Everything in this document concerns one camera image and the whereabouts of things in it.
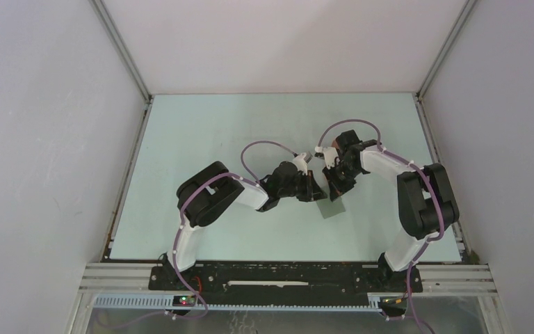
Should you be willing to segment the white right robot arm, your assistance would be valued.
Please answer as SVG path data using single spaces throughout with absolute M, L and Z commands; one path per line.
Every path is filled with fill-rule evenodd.
M 460 217 L 445 167 L 436 163 L 419 168 L 375 139 L 360 140 L 353 130 L 341 133 L 329 147 L 316 146 L 315 151 L 325 162 L 323 175 L 332 202 L 352 190 L 359 175 L 376 174 L 395 186 L 402 230 L 380 256 L 376 273 L 379 286 L 394 291 L 405 280 L 403 272 Z

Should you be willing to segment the green leather card holder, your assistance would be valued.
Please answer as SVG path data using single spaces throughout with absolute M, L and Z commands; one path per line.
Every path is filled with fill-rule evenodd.
M 323 219 L 333 218 L 346 211 L 342 197 L 336 197 L 332 200 L 330 198 L 318 200 L 316 204 Z

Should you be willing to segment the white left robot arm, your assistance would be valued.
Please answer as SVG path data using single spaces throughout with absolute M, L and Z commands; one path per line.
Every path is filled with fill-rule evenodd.
M 306 163 L 283 161 L 258 181 L 234 174 L 215 161 L 179 186 L 176 191 L 181 222 L 168 252 L 165 281 L 174 289 L 185 289 L 192 281 L 191 267 L 204 229 L 215 223 L 231 205 L 238 203 L 257 212 L 275 208 L 283 198 L 300 202 L 325 200 L 327 194 L 317 184 Z

